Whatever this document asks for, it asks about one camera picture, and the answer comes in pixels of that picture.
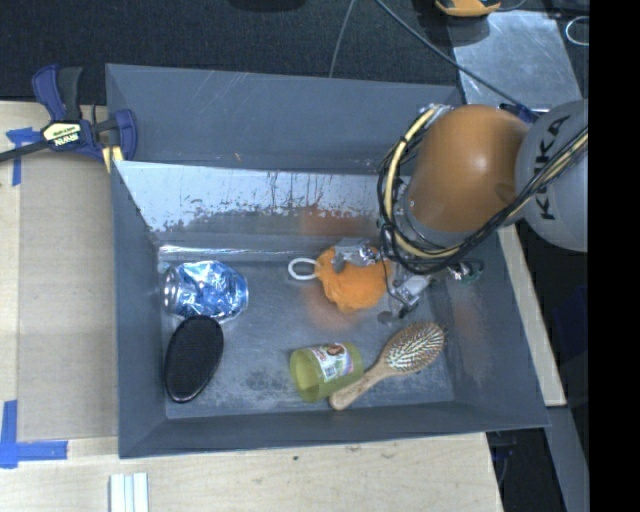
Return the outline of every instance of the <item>brush handle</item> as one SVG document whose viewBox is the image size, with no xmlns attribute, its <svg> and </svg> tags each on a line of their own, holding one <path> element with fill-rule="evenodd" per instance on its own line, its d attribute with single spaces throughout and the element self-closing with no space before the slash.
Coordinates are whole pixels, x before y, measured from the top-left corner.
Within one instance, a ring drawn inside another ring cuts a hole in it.
<svg viewBox="0 0 640 512">
<path fill-rule="evenodd" d="M 371 389 L 382 379 L 393 375 L 389 371 L 385 371 L 385 369 L 383 366 L 371 368 L 360 380 L 333 393 L 329 397 L 329 405 L 336 411 L 349 407 L 360 395 Z"/>
</svg>

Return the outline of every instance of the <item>orange plush toy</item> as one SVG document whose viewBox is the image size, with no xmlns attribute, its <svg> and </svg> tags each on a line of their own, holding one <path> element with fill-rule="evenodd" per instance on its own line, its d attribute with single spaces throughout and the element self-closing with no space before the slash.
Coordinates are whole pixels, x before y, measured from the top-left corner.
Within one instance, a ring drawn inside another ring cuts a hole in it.
<svg viewBox="0 0 640 512">
<path fill-rule="evenodd" d="M 364 267 L 346 262 L 343 270 L 336 272 L 332 264 L 335 255 L 335 247 L 330 247 L 316 261 L 294 260 L 289 265 L 289 272 L 297 279 L 317 277 L 322 282 L 327 298 L 343 313 L 375 306 L 387 290 L 385 269 L 386 274 L 391 273 L 389 262 L 377 261 Z M 314 263 L 314 273 L 307 276 L 295 274 L 292 265 L 299 261 Z"/>
</svg>

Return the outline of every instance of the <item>clamp handle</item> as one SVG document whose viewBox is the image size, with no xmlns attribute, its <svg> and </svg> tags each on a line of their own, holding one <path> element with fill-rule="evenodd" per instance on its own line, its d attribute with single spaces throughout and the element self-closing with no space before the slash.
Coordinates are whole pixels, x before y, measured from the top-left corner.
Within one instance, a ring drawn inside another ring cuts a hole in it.
<svg viewBox="0 0 640 512">
<path fill-rule="evenodd" d="M 131 160 L 138 146 L 136 119 L 129 109 L 116 110 L 114 117 L 120 131 L 120 150 L 125 160 Z"/>
<path fill-rule="evenodd" d="M 82 68 L 60 68 L 50 64 L 38 70 L 31 85 L 38 103 L 45 106 L 52 121 L 77 121 L 82 118 L 78 105 L 78 81 Z"/>
</svg>

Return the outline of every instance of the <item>blue tape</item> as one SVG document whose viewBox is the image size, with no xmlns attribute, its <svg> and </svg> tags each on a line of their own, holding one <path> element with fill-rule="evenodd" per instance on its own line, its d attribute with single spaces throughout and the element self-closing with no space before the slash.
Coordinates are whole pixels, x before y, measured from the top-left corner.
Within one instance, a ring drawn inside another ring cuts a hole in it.
<svg viewBox="0 0 640 512">
<path fill-rule="evenodd" d="M 42 134 L 35 131 L 32 128 L 20 128 L 18 130 L 9 130 L 7 137 L 17 148 L 23 144 L 32 144 L 34 142 L 40 142 L 42 140 Z M 20 185 L 22 181 L 22 161 L 16 158 L 13 161 L 13 177 L 11 179 L 11 185 Z"/>
<path fill-rule="evenodd" d="M 18 443 L 18 401 L 4 403 L 2 433 L 0 434 L 0 468 L 15 469 L 19 462 L 37 460 L 66 460 L 68 441 L 37 441 Z"/>
</svg>

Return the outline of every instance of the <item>green bottle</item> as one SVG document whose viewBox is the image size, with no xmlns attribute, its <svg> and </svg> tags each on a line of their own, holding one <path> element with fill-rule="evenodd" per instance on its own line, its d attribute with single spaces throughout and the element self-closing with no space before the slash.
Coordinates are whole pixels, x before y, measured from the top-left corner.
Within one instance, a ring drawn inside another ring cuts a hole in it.
<svg viewBox="0 0 640 512">
<path fill-rule="evenodd" d="M 353 343 L 329 343 L 294 350 L 289 372 L 305 402 L 317 402 L 357 381 L 364 373 Z"/>
</svg>

